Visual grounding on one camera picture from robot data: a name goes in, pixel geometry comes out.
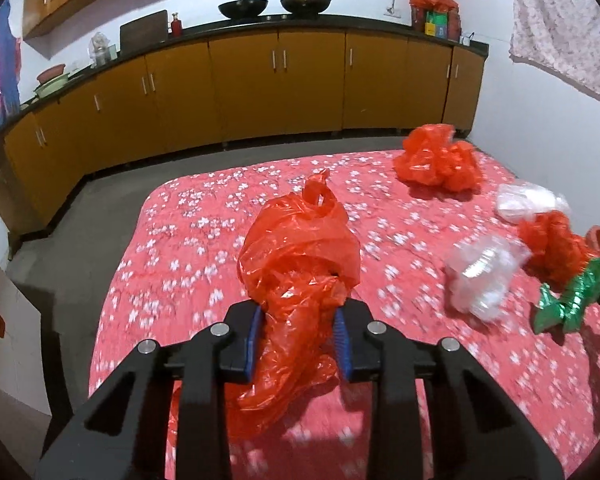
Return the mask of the pink floral hanging cloth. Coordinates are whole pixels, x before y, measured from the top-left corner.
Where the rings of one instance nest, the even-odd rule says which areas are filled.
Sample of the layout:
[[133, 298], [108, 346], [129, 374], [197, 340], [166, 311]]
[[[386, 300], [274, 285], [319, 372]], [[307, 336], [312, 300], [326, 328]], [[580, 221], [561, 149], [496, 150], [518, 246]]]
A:
[[509, 54], [600, 101], [600, 5], [596, 0], [513, 0]]

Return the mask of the large red plastic bag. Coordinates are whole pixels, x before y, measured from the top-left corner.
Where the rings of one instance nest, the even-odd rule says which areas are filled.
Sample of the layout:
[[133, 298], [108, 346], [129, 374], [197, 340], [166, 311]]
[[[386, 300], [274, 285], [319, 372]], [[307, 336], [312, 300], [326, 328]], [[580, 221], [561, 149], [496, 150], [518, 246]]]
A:
[[328, 170], [302, 191], [268, 200], [249, 229], [238, 278], [263, 310], [250, 382], [225, 388], [228, 437], [250, 440], [281, 419], [299, 396], [335, 378], [332, 321], [360, 281], [360, 242]]

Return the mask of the clear plastic bag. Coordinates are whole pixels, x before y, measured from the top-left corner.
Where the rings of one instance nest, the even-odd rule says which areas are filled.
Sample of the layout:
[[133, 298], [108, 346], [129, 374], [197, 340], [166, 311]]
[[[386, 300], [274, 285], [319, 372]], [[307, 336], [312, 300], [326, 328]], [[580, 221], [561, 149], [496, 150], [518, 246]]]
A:
[[510, 282], [530, 257], [526, 244], [498, 235], [456, 244], [444, 268], [450, 307], [483, 323], [499, 320]]

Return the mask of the white plastic bag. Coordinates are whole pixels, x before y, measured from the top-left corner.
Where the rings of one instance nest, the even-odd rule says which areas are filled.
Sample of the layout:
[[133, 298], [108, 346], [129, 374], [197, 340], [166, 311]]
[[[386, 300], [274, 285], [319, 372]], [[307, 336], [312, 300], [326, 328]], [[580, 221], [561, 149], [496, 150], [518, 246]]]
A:
[[560, 211], [570, 216], [571, 209], [565, 196], [527, 181], [515, 181], [498, 187], [495, 213], [508, 223], [518, 224], [522, 220], [532, 220], [537, 214], [551, 211]]

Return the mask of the green shiny plastic bag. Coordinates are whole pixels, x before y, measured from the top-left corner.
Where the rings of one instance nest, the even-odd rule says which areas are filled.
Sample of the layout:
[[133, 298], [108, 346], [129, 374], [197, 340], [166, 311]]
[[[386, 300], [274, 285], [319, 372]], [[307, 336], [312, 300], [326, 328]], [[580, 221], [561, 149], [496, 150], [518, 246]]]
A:
[[555, 296], [549, 284], [540, 287], [540, 298], [532, 321], [532, 330], [540, 334], [560, 327], [564, 334], [577, 333], [585, 310], [600, 298], [600, 258], [592, 259], [584, 271], [572, 278], [564, 291]]

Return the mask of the black kitchen countertop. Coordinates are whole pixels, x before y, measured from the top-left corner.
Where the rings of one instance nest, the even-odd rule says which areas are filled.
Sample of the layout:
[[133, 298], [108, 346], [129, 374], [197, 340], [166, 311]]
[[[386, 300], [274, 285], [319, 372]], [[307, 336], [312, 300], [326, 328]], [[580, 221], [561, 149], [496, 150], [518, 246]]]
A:
[[46, 96], [46, 98], [38, 99], [36, 102], [31, 102], [28, 107], [22, 108], [17, 114], [9, 117], [6, 122], [0, 127], [0, 142], [4, 141], [4, 136], [8, 133], [20, 120], [28, 113], [32, 113], [39, 108], [46, 106], [54, 101], [58, 101], [64, 94], [69, 91], [79, 88], [82, 84], [94, 79], [97, 75], [103, 72], [108, 72], [113, 68], [124, 63], [131, 62], [140, 56], [148, 53], [159, 52], [166, 49], [174, 48], [180, 44], [196, 44], [196, 42], [209, 41], [215, 38], [223, 38], [235, 35], [255, 34], [256, 32], [269, 32], [275, 30], [355, 30], [356, 32], [373, 32], [379, 35], [393, 35], [405, 37], [408, 39], [414, 38], [441, 44], [442, 46], [461, 48], [468, 52], [479, 55], [480, 58], [486, 60], [489, 57], [490, 46], [485, 42], [471, 39], [468, 46], [459, 42], [427, 36], [423, 32], [416, 32], [412, 26], [391, 23], [388, 21], [375, 20], [374, 18], [360, 18], [359, 16], [337, 15], [337, 14], [317, 14], [313, 18], [296, 18], [291, 14], [274, 14], [263, 15], [249, 20], [223, 20], [189, 27], [183, 30], [178, 38], [169, 37], [166, 41], [158, 42], [158, 44], [148, 44], [140, 50], [132, 51], [127, 54], [120, 54], [115, 60], [100, 67], [84, 67], [75, 75], [69, 77], [68, 84], [63, 86], [57, 92]]

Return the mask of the red floral tablecloth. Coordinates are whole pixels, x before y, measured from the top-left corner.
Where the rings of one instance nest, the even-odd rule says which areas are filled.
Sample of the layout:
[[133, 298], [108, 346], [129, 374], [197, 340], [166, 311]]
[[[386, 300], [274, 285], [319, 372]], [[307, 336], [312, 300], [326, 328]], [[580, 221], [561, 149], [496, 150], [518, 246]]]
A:
[[580, 332], [537, 335], [530, 313], [540, 284], [518, 273], [498, 324], [446, 310], [443, 268], [450, 249], [484, 234], [516, 233], [494, 214], [496, 191], [512, 175], [478, 154], [478, 195], [466, 202], [419, 198], [396, 178], [393, 157], [380, 151], [235, 162], [220, 171], [190, 170], [153, 190], [102, 306], [90, 388], [141, 340], [186, 340], [244, 299], [237, 257], [262, 205], [328, 170], [329, 187], [361, 244], [355, 297], [407, 337], [430, 344], [456, 338], [517, 403], [565, 471], [575, 470], [600, 440], [600, 307], [588, 307]]

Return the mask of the clear jar on counter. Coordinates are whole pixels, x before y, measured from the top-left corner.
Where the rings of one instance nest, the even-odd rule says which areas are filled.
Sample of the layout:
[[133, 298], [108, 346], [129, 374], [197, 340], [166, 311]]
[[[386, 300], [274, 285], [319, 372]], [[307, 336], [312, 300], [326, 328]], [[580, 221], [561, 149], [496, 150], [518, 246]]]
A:
[[116, 45], [112, 44], [102, 32], [96, 32], [90, 39], [87, 51], [94, 67], [104, 66], [118, 56]]

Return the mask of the wall power outlet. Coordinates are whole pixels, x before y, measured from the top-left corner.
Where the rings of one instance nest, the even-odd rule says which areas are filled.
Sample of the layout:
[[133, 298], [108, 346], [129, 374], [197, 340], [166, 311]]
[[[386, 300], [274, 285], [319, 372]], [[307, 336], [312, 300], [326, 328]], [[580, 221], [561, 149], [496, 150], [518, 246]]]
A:
[[402, 18], [402, 11], [400, 9], [395, 8], [394, 6], [388, 6], [385, 12], [385, 16], [400, 20]]

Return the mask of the black lidded wok right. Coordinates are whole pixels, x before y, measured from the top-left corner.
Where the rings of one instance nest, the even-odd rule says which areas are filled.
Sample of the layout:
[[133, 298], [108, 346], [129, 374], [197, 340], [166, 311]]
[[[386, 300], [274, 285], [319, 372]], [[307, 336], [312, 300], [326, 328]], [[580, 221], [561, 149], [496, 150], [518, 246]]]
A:
[[280, 4], [290, 14], [317, 15], [324, 12], [332, 0], [280, 0]]

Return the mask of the flower decorated white panel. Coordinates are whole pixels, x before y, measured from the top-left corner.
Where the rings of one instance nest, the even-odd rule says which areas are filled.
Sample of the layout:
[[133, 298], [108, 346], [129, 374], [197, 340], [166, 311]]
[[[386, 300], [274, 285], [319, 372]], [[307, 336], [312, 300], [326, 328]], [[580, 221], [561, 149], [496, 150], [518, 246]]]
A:
[[0, 267], [0, 390], [45, 415], [50, 414], [41, 351], [41, 315]]

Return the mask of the stacked basins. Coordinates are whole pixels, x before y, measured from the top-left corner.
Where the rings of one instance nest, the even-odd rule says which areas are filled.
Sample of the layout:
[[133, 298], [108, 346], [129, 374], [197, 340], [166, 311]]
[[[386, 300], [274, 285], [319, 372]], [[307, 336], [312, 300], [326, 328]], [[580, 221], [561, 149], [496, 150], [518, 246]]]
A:
[[69, 74], [66, 72], [65, 64], [57, 64], [39, 73], [36, 80], [38, 86], [34, 89], [34, 93], [39, 99], [43, 99], [61, 89], [68, 82]]

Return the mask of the red bottle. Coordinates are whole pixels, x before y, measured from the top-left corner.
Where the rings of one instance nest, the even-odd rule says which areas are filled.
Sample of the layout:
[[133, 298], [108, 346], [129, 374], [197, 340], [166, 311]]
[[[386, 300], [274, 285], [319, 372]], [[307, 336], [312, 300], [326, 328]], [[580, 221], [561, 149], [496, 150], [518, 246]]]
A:
[[174, 38], [178, 38], [179, 36], [181, 36], [183, 27], [182, 27], [182, 22], [178, 18], [177, 13], [172, 14], [172, 21], [170, 24], [170, 29], [171, 29], [171, 35]]

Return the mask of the black wok left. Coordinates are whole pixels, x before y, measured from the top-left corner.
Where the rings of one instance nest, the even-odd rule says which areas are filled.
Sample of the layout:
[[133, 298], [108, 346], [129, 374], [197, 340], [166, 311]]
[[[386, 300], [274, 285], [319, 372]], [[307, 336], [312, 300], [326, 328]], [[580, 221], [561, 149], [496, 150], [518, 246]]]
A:
[[229, 20], [257, 18], [268, 6], [268, 0], [234, 0], [219, 5], [220, 12]]

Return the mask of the dark cutting board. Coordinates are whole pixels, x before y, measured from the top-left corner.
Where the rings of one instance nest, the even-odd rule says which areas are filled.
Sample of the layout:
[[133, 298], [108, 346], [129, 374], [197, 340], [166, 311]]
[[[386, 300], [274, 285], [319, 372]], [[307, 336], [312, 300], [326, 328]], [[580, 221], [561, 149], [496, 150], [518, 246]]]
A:
[[151, 13], [120, 26], [120, 54], [129, 55], [168, 39], [168, 12]]

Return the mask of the red bag covered containers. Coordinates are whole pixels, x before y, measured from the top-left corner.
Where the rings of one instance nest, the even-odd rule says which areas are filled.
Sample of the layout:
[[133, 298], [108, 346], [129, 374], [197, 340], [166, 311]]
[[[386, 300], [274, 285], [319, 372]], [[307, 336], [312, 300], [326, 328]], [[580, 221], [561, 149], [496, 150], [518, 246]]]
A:
[[460, 6], [454, 0], [410, 0], [412, 27], [440, 39], [460, 41]]

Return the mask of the wooden lower kitchen cabinets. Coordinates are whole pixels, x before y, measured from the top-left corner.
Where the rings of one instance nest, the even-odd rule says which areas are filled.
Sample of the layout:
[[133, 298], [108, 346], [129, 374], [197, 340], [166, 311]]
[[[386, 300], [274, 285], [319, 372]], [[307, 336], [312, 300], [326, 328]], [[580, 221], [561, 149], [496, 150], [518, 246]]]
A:
[[474, 123], [486, 47], [343, 29], [186, 42], [87, 77], [0, 131], [0, 217], [45, 232], [91, 174], [179, 152], [342, 130]]

